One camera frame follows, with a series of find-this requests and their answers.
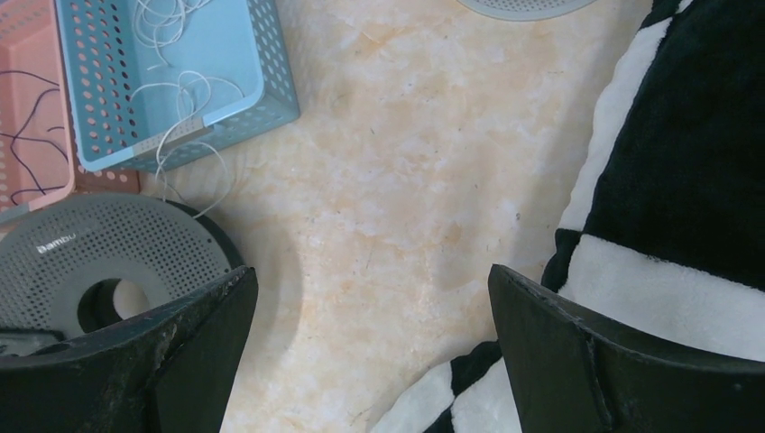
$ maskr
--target beige marble tile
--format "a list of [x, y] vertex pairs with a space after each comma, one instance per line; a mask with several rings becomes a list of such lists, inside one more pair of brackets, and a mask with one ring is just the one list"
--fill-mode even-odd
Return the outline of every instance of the beige marble tile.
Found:
[[[212, 217], [261, 294], [225, 432], [364, 431], [539, 277], [593, 106], [650, 0], [504, 23], [456, 0], [278, 0], [303, 116], [224, 152]], [[192, 203], [218, 161], [173, 173]]]

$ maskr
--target fluffy rug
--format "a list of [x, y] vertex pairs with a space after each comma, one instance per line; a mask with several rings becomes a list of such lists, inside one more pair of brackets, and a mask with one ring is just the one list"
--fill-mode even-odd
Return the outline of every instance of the fluffy rug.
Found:
[[[641, 331], [765, 361], [765, 2], [656, 0], [598, 99], [542, 284]], [[499, 345], [375, 432], [521, 432]]]

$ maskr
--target printed logo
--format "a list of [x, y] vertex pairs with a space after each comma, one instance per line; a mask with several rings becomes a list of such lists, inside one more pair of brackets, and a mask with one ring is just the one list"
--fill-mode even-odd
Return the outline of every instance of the printed logo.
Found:
[[71, 235], [62, 236], [52, 242], [48, 242], [45, 245], [38, 245], [37, 246], [37, 252], [40, 254], [47, 253], [48, 251], [51, 251], [53, 249], [56, 249], [66, 243], [69, 243], [73, 241], [75, 238], [77, 238], [77, 234], [72, 233]]

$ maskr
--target gray spool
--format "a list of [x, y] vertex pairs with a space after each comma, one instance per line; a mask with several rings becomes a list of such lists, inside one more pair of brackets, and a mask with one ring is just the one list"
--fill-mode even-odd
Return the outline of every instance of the gray spool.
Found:
[[574, 12], [594, 0], [459, 0], [468, 9], [505, 21], [538, 21]]
[[240, 264], [222, 232], [188, 211], [108, 193], [33, 214], [0, 242], [0, 328], [80, 336], [78, 304], [101, 281], [132, 281], [155, 308]]

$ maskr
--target spool center hole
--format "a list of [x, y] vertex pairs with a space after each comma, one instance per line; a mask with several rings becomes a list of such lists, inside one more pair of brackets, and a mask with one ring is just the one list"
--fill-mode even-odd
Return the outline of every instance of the spool center hole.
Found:
[[85, 333], [98, 331], [149, 310], [141, 286], [129, 280], [110, 279], [91, 286], [79, 301], [77, 316]]

